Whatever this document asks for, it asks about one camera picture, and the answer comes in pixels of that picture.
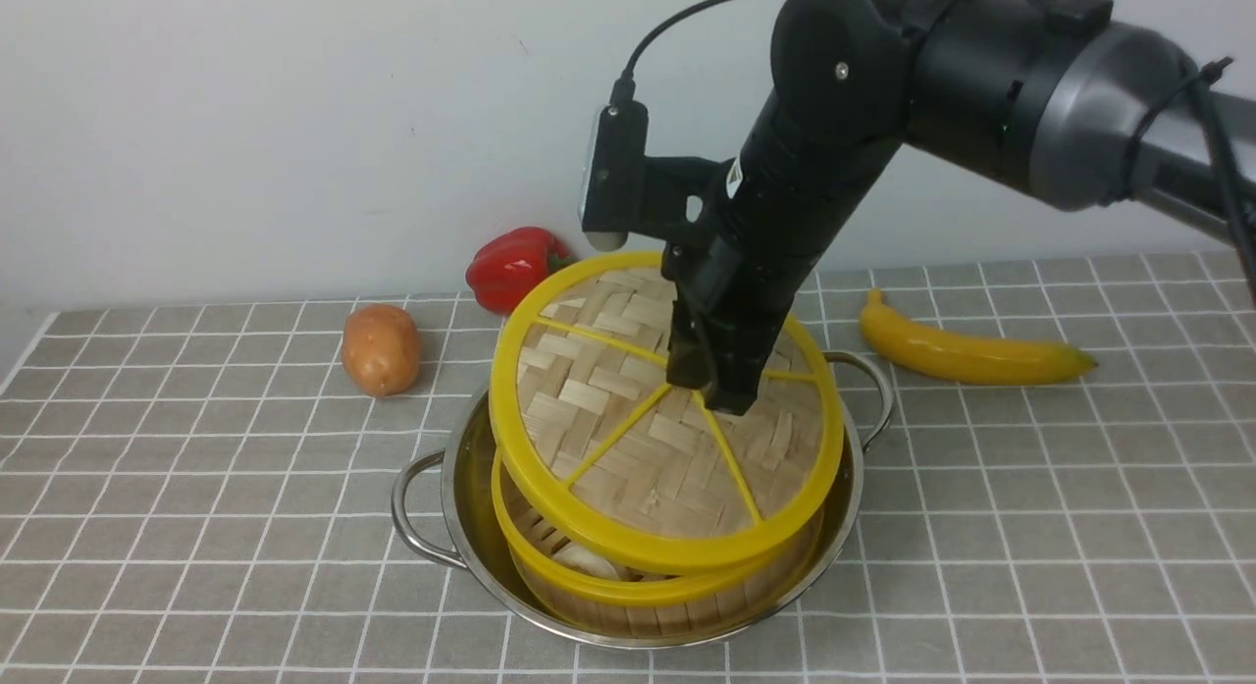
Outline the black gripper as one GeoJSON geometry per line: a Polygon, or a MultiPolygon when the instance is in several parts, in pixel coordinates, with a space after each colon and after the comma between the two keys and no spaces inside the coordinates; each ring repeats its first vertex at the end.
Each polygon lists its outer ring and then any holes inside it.
{"type": "Polygon", "coordinates": [[[667,382],[705,392],[716,414],[745,415],[795,291],[835,237],[834,183],[816,159],[722,164],[697,215],[708,246],[664,247],[662,274],[677,289],[667,382]]]}

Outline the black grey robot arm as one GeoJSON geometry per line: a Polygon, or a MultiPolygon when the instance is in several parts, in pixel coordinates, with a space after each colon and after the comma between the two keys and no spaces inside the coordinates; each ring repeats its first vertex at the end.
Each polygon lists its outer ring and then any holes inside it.
{"type": "Polygon", "coordinates": [[[1135,200],[1220,223],[1253,274],[1253,102],[1112,0],[786,0],[771,93],[672,243],[668,382],[741,415],[795,292],[902,146],[1073,213],[1135,200]]]}

